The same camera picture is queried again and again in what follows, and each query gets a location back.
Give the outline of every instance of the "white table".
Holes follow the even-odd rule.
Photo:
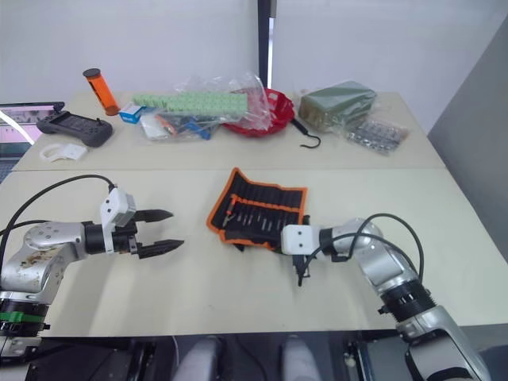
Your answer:
[[[263,331],[388,329],[381,301],[354,261],[311,264],[298,288],[291,258],[261,248],[237,251],[206,228],[229,170],[94,171],[133,194],[138,209],[164,208],[173,218],[140,224],[140,241],[184,239],[167,255],[139,260],[96,255],[72,264],[51,306],[49,336],[136,336]],[[4,226],[42,187],[85,171],[14,172],[0,186]],[[508,287],[508,266],[468,200],[444,168],[244,170],[253,180],[309,187],[306,212],[319,225],[387,211],[405,218],[425,249],[424,284],[459,325],[508,322],[495,290]],[[106,185],[82,180],[37,201],[21,220],[98,221]],[[414,258],[403,227],[379,221],[385,237]],[[10,238],[7,257],[25,229]]]
[[[126,104],[129,93],[117,94],[119,104]],[[410,135],[390,157],[347,142],[333,134],[321,135],[321,147],[307,149],[300,144],[314,144],[295,127],[263,139],[247,138],[220,129],[212,140],[183,143],[160,143],[147,140],[139,125],[124,123],[119,116],[107,117],[92,91],[78,94],[66,110],[86,117],[100,117],[114,127],[113,136],[100,148],[92,148],[79,162],[59,160],[47,163],[39,152],[49,144],[79,142],[62,135],[43,135],[15,171],[97,170],[97,169],[342,169],[342,168],[444,168],[441,158],[421,131],[404,101],[396,93],[381,93],[376,113],[405,126]]]

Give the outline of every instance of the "white bracket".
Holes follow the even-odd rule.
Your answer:
[[[281,233],[281,249],[287,256],[309,256],[319,247],[319,231],[316,225],[286,225]],[[317,257],[325,258],[323,252]]]
[[[102,235],[106,253],[114,252],[113,236],[116,226],[125,226],[136,213],[134,197],[114,188],[101,205]]]

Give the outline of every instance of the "gray wall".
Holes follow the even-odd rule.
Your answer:
[[[429,139],[508,260],[508,18]]]

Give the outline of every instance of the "olive green box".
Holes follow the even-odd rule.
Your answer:
[[[315,129],[335,131],[367,116],[375,96],[368,87],[348,81],[304,95],[298,115]]]

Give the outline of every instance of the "blue box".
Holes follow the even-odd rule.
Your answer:
[[[121,108],[119,114],[123,121],[136,124],[140,120],[141,111],[143,109],[144,106],[138,106],[132,102],[129,102],[127,105]]]

